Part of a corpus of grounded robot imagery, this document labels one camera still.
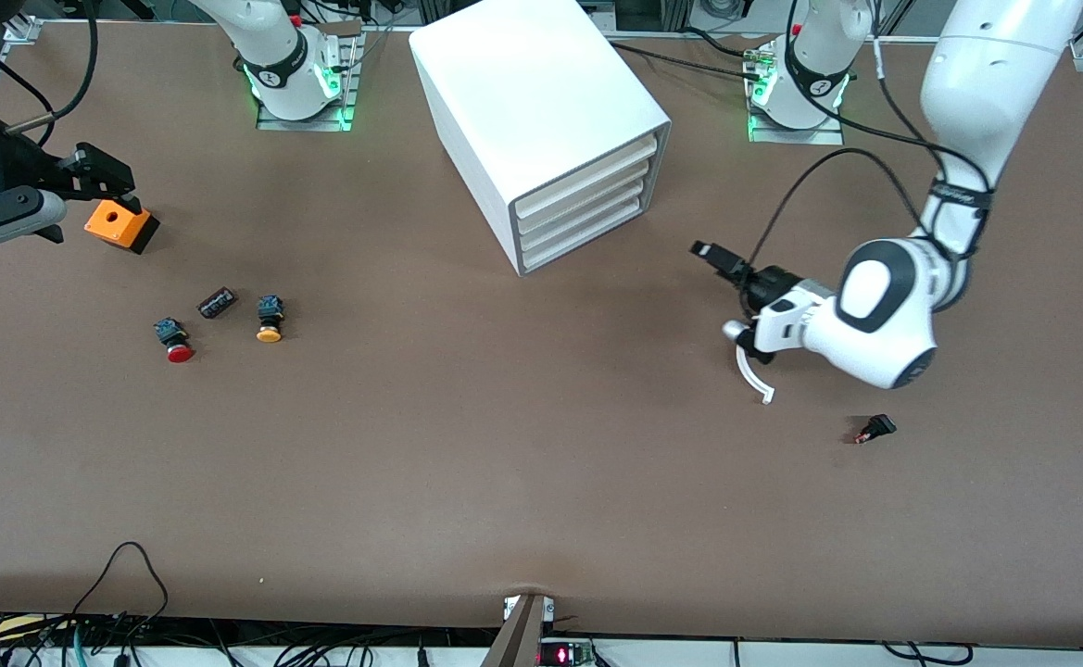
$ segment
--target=brown work table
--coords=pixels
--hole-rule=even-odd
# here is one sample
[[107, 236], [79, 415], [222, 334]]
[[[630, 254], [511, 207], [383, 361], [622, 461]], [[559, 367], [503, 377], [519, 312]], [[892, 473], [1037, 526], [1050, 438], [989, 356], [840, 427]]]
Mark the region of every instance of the brown work table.
[[[886, 50], [916, 119], [930, 49]], [[86, 52], [55, 24], [11, 63], [62, 105]], [[687, 248], [748, 252], [825, 148], [749, 144], [735, 80], [625, 58], [673, 118], [651, 211], [521, 279], [405, 34], [364, 63], [354, 130], [317, 134], [253, 130], [219, 29], [102, 25], [49, 148], [121, 157], [164, 226], [139, 258], [73, 204], [66, 244], [0, 246], [0, 609], [67, 611], [135, 539], [177, 615], [491, 626], [532, 588], [587, 631], [1083, 645], [1083, 74], [1066, 60], [1032, 115], [930, 370], [885, 392], [797, 351], [760, 370], [765, 407], [720, 334], [734, 291]], [[899, 130], [858, 67], [846, 114]], [[0, 118], [36, 110], [0, 83]], [[923, 151], [847, 144], [926, 193]], [[908, 232], [840, 157], [760, 261], [834, 285]], [[244, 303], [203, 321], [222, 285]], [[165, 359], [167, 316], [192, 363]], [[871, 414], [900, 431], [849, 444]], [[125, 554], [86, 609], [157, 604]]]

